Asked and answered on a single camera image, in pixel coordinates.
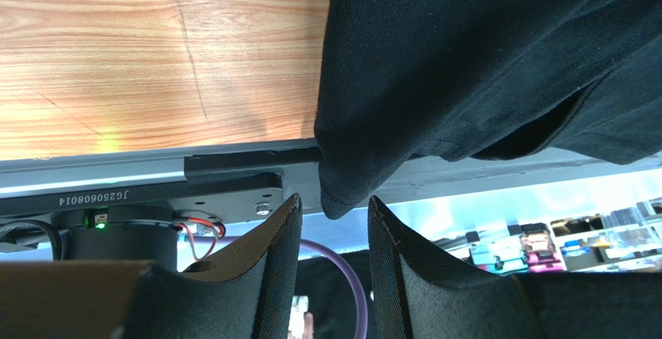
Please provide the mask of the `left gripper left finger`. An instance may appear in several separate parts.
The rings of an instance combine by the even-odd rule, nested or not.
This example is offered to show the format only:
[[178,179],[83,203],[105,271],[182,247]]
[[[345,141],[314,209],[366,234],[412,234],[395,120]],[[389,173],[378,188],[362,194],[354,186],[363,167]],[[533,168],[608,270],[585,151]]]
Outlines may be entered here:
[[5,263],[3,338],[285,338],[301,198],[183,272],[153,261]]

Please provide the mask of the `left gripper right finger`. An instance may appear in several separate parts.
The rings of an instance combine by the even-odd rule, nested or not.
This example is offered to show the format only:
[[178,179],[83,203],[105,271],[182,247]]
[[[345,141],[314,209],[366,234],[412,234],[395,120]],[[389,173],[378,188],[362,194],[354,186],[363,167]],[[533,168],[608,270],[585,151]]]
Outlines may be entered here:
[[368,205],[380,338],[659,338],[658,273],[497,276]]

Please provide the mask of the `black t shirt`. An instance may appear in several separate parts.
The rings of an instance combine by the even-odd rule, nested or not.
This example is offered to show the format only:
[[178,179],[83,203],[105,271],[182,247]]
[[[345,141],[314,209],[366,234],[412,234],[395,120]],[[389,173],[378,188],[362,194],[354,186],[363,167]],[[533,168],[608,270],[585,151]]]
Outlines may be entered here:
[[661,150],[661,0],[330,0],[315,140],[344,216],[411,156]]

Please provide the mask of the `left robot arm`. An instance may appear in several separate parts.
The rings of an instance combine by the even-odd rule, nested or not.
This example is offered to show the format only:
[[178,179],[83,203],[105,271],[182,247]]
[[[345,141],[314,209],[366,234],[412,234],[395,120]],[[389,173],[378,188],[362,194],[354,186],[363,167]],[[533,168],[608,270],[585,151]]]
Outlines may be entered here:
[[1,240],[50,241],[49,262],[1,266],[3,338],[285,338],[298,255],[332,260],[354,295],[356,338],[659,338],[658,273],[497,276],[454,257],[368,205],[374,299],[337,253],[301,238],[302,205],[288,198],[244,236],[228,237],[177,271],[185,223],[171,208],[121,205],[53,222],[20,220]]

